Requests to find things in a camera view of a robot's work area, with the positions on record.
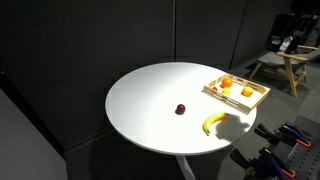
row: white wall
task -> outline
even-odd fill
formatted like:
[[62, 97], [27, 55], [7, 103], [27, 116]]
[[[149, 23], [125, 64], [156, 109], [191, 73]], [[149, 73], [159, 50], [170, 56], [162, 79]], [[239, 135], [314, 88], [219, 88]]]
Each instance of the white wall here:
[[1, 89], [0, 179], [67, 180], [64, 159]]

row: table top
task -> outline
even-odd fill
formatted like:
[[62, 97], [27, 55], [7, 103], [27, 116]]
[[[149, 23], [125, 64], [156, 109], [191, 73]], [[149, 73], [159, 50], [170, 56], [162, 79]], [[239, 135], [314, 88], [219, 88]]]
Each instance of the table top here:
[[[149, 65], [119, 79], [106, 98], [106, 113], [114, 128], [132, 143], [159, 153], [197, 155], [222, 149], [253, 125], [256, 108], [244, 114], [202, 92], [225, 72], [194, 63]], [[178, 104], [186, 111], [177, 115]], [[207, 136], [205, 119], [229, 113], [214, 123]]]

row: yellow banana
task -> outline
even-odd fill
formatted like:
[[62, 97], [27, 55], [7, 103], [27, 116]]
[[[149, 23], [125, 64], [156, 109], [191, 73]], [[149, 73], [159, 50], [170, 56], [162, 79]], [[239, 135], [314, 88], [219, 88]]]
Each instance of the yellow banana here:
[[209, 136], [209, 134], [210, 134], [210, 126], [211, 126], [214, 122], [227, 119], [228, 116], [229, 116], [228, 113], [220, 112], [220, 113], [216, 113], [216, 114], [213, 114], [213, 115], [207, 117], [207, 119], [204, 121], [204, 123], [203, 123], [203, 125], [202, 125], [203, 131], [207, 134], [207, 136]]

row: wooden tray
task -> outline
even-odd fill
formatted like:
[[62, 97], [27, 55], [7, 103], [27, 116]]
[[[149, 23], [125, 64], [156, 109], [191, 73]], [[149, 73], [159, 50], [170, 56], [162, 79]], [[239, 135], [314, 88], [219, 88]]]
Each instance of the wooden tray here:
[[[233, 84], [230, 88], [231, 94], [229, 96], [226, 96], [221, 93], [222, 88], [220, 87], [220, 85], [221, 85], [221, 81], [224, 78], [232, 78], [233, 80]], [[246, 97], [241, 94], [242, 89], [245, 86], [249, 86], [254, 90], [254, 92], [250, 97]], [[249, 114], [253, 108], [258, 106], [267, 97], [269, 91], [270, 91], [270, 88], [264, 87], [257, 83], [253, 83], [251, 81], [242, 79], [240, 77], [237, 77], [231, 74], [225, 74], [220, 78], [206, 84], [203, 87], [202, 92], [220, 100], [221, 102], [245, 114]]]

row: gray wall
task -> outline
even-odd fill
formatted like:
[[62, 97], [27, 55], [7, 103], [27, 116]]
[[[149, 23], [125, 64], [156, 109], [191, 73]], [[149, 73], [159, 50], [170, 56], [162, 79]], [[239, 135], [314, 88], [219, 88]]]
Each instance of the gray wall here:
[[0, 89], [0, 179], [67, 180], [66, 163]]
[[224, 70], [248, 61], [284, 1], [6, 0], [0, 68], [69, 150], [112, 128], [105, 94], [125, 73], [174, 55]]

